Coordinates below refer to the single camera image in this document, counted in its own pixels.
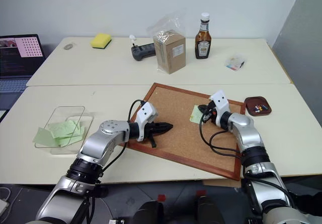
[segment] clear plastic tray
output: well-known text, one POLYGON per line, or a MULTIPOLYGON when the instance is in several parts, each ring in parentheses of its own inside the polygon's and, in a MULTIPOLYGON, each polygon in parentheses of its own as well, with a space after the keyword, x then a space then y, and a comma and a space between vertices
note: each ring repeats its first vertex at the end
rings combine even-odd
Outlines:
POLYGON ((77 154, 84 140, 86 139, 87 132, 91 126, 93 117, 85 110, 84 106, 60 106, 56 107, 51 114, 49 120, 45 125, 45 129, 49 130, 49 127, 53 123, 62 123, 68 120, 73 120, 75 123, 84 126, 83 138, 80 141, 68 144, 66 146, 48 146, 46 143, 35 143, 36 148, 42 148, 49 151, 53 155, 66 155, 66 154, 77 154))

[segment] plastic bag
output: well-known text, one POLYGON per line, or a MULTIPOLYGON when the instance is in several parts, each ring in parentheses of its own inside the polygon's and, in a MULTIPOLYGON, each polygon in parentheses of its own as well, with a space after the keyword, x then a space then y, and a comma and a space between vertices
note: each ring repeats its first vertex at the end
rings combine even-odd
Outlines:
POLYGON ((146 29, 148 35, 153 38, 157 70, 173 73, 186 65, 184 17, 185 11, 176 11, 165 15, 146 29), (174 40, 178 45, 171 48, 168 44, 174 40))

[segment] yellow sponge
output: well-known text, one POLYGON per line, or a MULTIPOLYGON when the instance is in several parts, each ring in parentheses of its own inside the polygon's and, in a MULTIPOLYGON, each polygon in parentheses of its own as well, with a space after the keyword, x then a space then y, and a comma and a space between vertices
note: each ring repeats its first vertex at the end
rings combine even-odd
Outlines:
POLYGON ((91 41, 91 46, 97 49, 105 49, 105 47, 111 42, 111 35, 109 34, 97 34, 91 41))

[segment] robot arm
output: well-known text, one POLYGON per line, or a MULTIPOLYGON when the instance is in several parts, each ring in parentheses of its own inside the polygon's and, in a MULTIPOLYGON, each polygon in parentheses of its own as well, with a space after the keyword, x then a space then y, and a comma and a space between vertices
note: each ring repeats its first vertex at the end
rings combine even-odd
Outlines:
POLYGON ((210 99, 213 102, 209 104, 212 107, 209 112, 216 113, 216 125, 237 138, 252 210, 263 215, 263 223, 309 224, 298 210, 292 208, 295 206, 291 205, 285 193, 287 189, 274 164, 270 162, 262 138, 254 128, 253 119, 231 113, 223 91, 215 93, 210 99))
POLYGON ((103 175, 102 168, 114 148, 129 139, 142 141, 148 136, 151 138, 153 133, 164 133, 172 128, 168 123, 154 124, 156 117, 157 110, 146 102, 137 112, 134 123, 115 120, 103 122, 98 131, 86 140, 67 174, 60 178, 40 207, 36 216, 38 221, 29 224, 82 223, 89 211, 89 197, 100 196, 98 178, 103 175))

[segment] cardboard box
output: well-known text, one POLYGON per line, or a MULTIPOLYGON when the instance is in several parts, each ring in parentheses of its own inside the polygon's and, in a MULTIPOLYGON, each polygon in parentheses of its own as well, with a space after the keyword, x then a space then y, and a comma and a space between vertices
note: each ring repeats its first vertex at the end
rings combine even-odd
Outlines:
POLYGON ((171 74, 186 66, 186 38, 174 30, 153 38, 158 67, 171 74))

